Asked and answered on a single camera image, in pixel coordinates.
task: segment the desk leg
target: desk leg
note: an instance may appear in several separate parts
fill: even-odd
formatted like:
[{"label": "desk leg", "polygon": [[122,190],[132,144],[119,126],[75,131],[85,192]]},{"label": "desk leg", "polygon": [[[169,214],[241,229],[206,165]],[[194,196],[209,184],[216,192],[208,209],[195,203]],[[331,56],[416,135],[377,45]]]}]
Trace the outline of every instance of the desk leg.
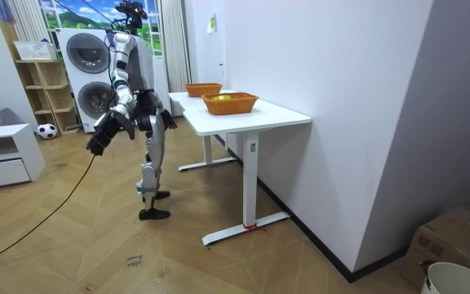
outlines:
[{"label": "desk leg", "polygon": [[204,148],[204,162],[203,163],[194,163],[179,167],[179,172],[184,172],[187,170],[191,170],[194,168],[199,167],[209,167],[212,165],[220,164],[220,163],[230,163],[235,161],[236,159],[233,157],[222,158],[222,159],[211,159],[211,137],[210,136],[203,136],[202,137],[202,146]]},{"label": "desk leg", "polygon": [[290,216],[285,212],[278,212],[271,216],[265,216],[261,219],[256,220],[256,208],[257,208],[257,170],[259,160],[259,133],[252,132],[246,134],[244,144],[244,176],[243,176],[243,199],[244,199],[244,210],[242,212],[242,223],[243,225],[236,225],[229,229],[223,229],[219,232],[208,234],[202,238],[204,246],[217,243],[226,238],[236,236],[248,231],[245,227],[258,225],[265,226],[272,224],[276,221],[285,220]]}]

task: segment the yellow ball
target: yellow ball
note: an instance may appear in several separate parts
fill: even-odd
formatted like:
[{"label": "yellow ball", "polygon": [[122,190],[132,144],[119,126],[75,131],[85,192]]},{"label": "yellow ball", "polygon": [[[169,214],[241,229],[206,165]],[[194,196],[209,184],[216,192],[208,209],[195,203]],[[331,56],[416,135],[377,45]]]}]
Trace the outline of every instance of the yellow ball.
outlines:
[{"label": "yellow ball", "polygon": [[213,101],[222,101],[222,100],[231,100],[232,97],[230,95],[219,95],[211,98]]}]

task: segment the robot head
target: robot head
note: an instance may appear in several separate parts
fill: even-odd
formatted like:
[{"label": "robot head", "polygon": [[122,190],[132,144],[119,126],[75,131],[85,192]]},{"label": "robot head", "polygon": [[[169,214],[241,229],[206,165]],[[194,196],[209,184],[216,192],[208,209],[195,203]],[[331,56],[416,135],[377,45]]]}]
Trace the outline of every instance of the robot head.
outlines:
[{"label": "robot head", "polygon": [[143,5],[139,2],[130,2],[130,0],[122,0],[115,7],[117,11],[126,14],[126,29],[135,33],[137,29],[143,26],[142,20],[147,20],[148,15],[143,9]]}]

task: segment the cardboard box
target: cardboard box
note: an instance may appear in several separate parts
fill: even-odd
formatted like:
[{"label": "cardboard box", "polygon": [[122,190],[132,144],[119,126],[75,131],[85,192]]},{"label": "cardboard box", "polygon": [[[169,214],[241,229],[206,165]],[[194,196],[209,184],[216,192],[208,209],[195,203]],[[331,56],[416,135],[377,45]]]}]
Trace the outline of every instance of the cardboard box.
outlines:
[{"label": "cardboard box", "polygon": [[425,279],[421,261],[444,261],[470,269],[470,208],[459,207],[418,228],[400,275],[420,291]]}]

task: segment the humanoid robot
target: humanoid robot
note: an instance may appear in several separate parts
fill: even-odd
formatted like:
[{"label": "humanoid robot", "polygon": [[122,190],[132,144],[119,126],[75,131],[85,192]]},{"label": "humanoid robot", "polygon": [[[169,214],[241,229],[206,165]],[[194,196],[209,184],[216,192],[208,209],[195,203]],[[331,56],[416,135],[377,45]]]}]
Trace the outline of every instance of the humanoid robot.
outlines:
[{"label": "humanoid robot", "polygon": [[104,148],[122,129],[133,140],[135,120],[139,129],[145,131],[148,147],[146,163],[141,166],[142,178],[137,183],[137,192],[145,202],[139,219],[164,219],[170,216],[170,212],[154,208],[153,203],[156,199],[170,196],[168,191],[159,191],[159,179],[164,156],[164,131],[177,128],[177,125],[153,90],[152,52],[146,41],[136,36],[136,30],[142,26],[141,19],[148,16],[138,2],[122,1],[116,9],[126,14],[125,20],[116,20],[124,21],[126,27],[113,36],[111,79],[118,101],[97,120],[95,133],[86,149],[94,155],[102,155]]}]

